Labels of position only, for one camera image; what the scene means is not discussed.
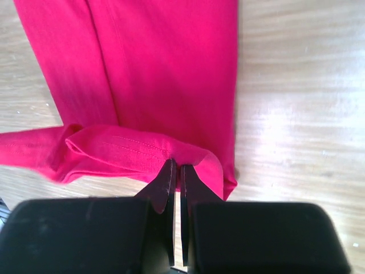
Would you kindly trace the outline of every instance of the wooden table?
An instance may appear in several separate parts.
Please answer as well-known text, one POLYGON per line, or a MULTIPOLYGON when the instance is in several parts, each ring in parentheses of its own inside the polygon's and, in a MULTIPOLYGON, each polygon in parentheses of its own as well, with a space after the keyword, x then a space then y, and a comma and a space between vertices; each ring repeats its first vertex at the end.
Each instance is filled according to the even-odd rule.
MULTIPOLYGON (((365 273, 365 3, 244 0, 239 14, 239 185, 230 200, 319 204, 355 272, 365 273)), ((59 124, 14 5, 2 0, 0 131, 59 124)), ((0 167, 10 208, 32 198, 133 195, 143 185, 88 177, 57 186, 0 167)))

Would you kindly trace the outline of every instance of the stitching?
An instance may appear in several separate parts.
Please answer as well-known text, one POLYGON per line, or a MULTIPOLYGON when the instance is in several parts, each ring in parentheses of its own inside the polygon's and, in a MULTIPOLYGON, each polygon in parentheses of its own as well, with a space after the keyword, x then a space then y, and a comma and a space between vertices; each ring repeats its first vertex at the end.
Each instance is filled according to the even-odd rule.
POLYGON ((132 141, 132 142, 135 142, 135 143, 138 143, 138 144, 143 144, 143 145, 145 145, 145 146, 147 146, 147 147, 155 148, 155 149, 157 149, 157 150, 159 150, 159 151, 167 152, 167 153, 168 153, 168 151, 167 151, 167 150, 163 150, 162 148, 158 148, 158 147, 155 147, 155 146, 152 146, 152 145, 150 145, 150 144, 146 144, 146 143, 143 143, 143 142, 140 142, 140 141, 137 141, 137 140, 128 139, 128 138, 121 137, 121 136, 114 136, 114 135, 113 135, 112 137, 120 138, 120 139, 124 139, 124 140, 128 140, 128 141, 132 141))
POLYGON ((104 144, 109 144, 109 145, 111 145, 111 146, 115 146, 115 147, 124 148, 125 150, 130 150, 130 151, 137 152, 137 153, 140 153, 140 154, 143 154, 143 155, 146 155, 146 156, 150 156, 150 157, 152 157, 152 158, 156 158, 157 160, 160 160, 160 161, 164 161, 164 159, 158 158, 158 157, 153 156, 153 155, 151 155, 151 154, 147 154, 147 153, 144 153, 144 152, 140 152, 140 151, 138 151, 138 150, 133 150, 133 149, 131 149, 131 148, 129 148, 129 147, 123 147, 123 146, 120 146, 120 145, 117 145, 117 144, 111 144, 111 143, 106 143, 106 142, 102 142, 102 143, 104 143, 104 144))

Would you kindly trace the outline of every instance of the pink cloth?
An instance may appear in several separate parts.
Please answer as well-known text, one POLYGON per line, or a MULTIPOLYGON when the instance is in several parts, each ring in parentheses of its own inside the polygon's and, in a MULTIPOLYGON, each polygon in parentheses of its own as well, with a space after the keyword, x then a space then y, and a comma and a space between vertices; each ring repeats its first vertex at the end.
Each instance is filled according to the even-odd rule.
POLYGON ((1 134, 1 164, 61 183, 150 182, 174 158, 228 197, 237 185, 237 0, 15 5, 64 126, 1 134))

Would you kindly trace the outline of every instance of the seam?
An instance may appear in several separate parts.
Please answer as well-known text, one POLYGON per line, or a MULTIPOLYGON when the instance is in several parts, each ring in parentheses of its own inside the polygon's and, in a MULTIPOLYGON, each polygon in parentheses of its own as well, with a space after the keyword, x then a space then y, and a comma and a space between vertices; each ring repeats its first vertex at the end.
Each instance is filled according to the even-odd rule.
POLYGON ((112 135, 112 137, 120 138, 120 139, 124 139, 124 140, 128 140, 128 141, 132 141, 132 142, 135 142, 135 143, 138 143, 138 144, 143 144, 143 145, 145 145, 146 147, 155 148, 155 149, 157 149, 157 150, 159 150, 159 151, 167 152, 167 153, 168 153, 168 151, 167 151, 167 150, 163 150, 162 148, 158 148, 158 147, 155 147, 155 146, 152 146, 152 145, 150 145, 150 144, 146 144, 146 143, 143 143, 143 142, 140 142, 140 141, 137 141, 137 140, 133 140, 133 139, 129 139, 129 138, 121 137, 121 136, 114 136, 114 135, 112 135))
POLYGON ((106 0, 106 5, 107 5, 107 10, 108 10, 109 16, 110 16, 110 18, 112 19, 112 22, 113 22, 114 31, 115 31, 116 36, 118 38, 118 44, 119 44, 119 47, 120 47, 120 50, 121 50, 121 54, 122 54, 123 59, 124 59, 125 66, 127 67, 128 79, 131 79, 131 74, 129 72, 129 65, 127 63, 127 58, 125 57, 125 50, 124 50, 124 47, 123 47, 123 45, 121 43, 120 34, 119 34, 118 29, 116 27, 116 22, 115 22, 114 16, 113 16, 113 14, 111 12, 109 0, 106 0))
POLYGON ((133 150, 133 149, 131 149, 131 148, 129 148, 129 147, 123 147, 123 146, 120 146, 120 145, 118 145, 118 144, 111 144, 111 143, 106 143, 106 142, 102 142, 102 143, 103 143, 103 144, 107 144, 107 145, 111 145, 111 146, 115 146, 115 147, 120 147, 120 148, 123 148, 123 149, 125 149, 125 150, 129 150, 129 151, 136 152, 136 153, 139 153, 139 154, 142 154, 142 155, 150 156, 150 157, 152 157, 152 158, 156 158, 157 160, 160 160, 160 161, 164 161, 164 159, 158 158, 158 157, 153 156, 153 155, 151 155, 151 154, 147 154, 147 153, 144 153, 144 152, 140 152, 140 151, 138 151, 138 150, 133 150))
POLYGON ((86 6, 88 8, 88 11, 89 11, 89 15, 90 15, 91 22, 92 22, 92 27, 94 28, 93 31, 94 31, 94 34, 95 34, 95 38, 98 41, 98 48, 99 48, 100 57, 101 57, 102 63, 103 63, 103 70, 104 70, 104 73, 105 73, 106 80, 108 82, 108 88, 109 88, 109 93, 110 93, 110 97, 111 97, 111 100, 112 100, 112 104, 114 106, 115 118, 116 118, 117 123, 120 124, 120 119, 119 119, 117 108, 116 108, 116 102, 115 102, 115 98, 114 98, 114 94, 113 94, 112 84, 111 84, 111 81, 110 81, 110 78, 109 78, 107 65, 106 65, 105 58, 104 58, 104 52, 103 52, 102 44, 101 44, 100 39, 99 39, 98 28, 96 27, 94 15, 92 14, 92 10, 91 10, 91 7, 90 7, 90 4, 89 4, 88 0, 85 0, 85 3, 86 3, 86 6))

